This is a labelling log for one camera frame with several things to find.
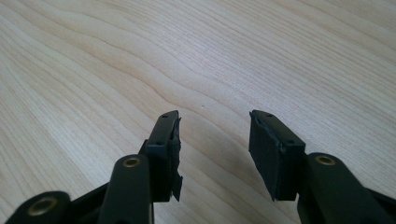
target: light wooden surface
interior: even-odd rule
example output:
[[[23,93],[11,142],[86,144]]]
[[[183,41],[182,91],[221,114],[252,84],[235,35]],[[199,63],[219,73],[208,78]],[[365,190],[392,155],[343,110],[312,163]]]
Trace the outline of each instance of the light wooden surface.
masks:
[[[248,154],[252,109],[396,198],[396,2],[0,1],[0,222],[104,184],[175,109],[184,186],[157,223],[300,222]]]

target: wood grain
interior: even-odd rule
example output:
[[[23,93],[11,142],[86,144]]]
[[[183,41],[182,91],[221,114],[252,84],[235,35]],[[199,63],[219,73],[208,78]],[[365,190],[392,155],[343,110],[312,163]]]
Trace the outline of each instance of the wood grain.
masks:
[[[179,110],[181,201],[157,223],[299,223],[248,154],[252,109],[396,198],[396,2],[0,1],[0,222],[73,199]]]

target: table surface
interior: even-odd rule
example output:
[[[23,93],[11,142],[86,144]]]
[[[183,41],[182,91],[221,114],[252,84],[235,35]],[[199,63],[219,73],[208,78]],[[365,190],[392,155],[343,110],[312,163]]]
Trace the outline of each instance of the table surface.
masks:
[[[1,1],[0,222],[106,183],[178,110],[181,200],[157,223],[299,223],[250,158],[253,109],[396,198],[396,2]]]

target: wooden table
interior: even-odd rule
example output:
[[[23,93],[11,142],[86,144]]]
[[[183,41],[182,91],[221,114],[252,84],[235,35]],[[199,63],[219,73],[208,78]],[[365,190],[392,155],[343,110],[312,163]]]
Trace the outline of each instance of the wooden table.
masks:
[[[248,153],[252,109],[396,198],[396,2],[0,2],[0,222],[106,183],[178,110],[181,201],[157,223],[299,223]]]

